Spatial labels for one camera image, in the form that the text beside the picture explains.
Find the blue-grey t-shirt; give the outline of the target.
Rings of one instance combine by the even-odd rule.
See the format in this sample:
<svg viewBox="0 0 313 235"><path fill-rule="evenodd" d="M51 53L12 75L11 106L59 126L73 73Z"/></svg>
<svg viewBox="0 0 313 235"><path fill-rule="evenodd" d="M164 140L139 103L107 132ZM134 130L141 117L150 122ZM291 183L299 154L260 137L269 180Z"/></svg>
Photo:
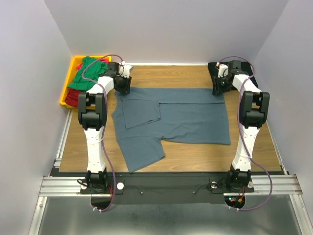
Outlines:
<svg viewBox="0 0 313 235"><path fill-rule="evenodd" d="M212 89L132 87L115 97L115 135L129 172L163 159L161 140L231 144L224 96Z"/></svg>

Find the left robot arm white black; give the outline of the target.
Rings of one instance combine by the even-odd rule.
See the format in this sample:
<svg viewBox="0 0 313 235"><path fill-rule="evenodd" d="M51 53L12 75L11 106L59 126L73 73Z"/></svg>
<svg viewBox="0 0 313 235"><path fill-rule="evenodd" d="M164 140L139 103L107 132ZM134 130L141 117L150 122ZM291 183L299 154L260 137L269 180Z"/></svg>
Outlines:
<svg viewBox="0 0 313 235"><path fill-rule="evenodd" d="M107 94L113 89L122 94L130 92L132 68L124 61L109 62L95 85L78 96L78 120L86 136L88 153L86 177L78 180L83 194L112 192L102 146L108 115Z"/></svg>

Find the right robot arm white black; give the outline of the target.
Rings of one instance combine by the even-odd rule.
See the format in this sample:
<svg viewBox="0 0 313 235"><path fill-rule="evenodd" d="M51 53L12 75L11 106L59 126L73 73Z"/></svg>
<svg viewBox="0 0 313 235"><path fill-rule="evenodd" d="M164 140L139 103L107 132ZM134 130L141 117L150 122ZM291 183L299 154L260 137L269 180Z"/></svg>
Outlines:
<svg viewBox="0 0 313 235"><path fill-rule="evenodd" d="M222 95L232 90L239 92L239 140L236 155L225 179L225 187L230 191L252 186L252 153L256 137L268 117L270 94L258 88L254 81L254 69L248 69L248 65L248 62L240 60L208 63L213 95Z"/></svg>

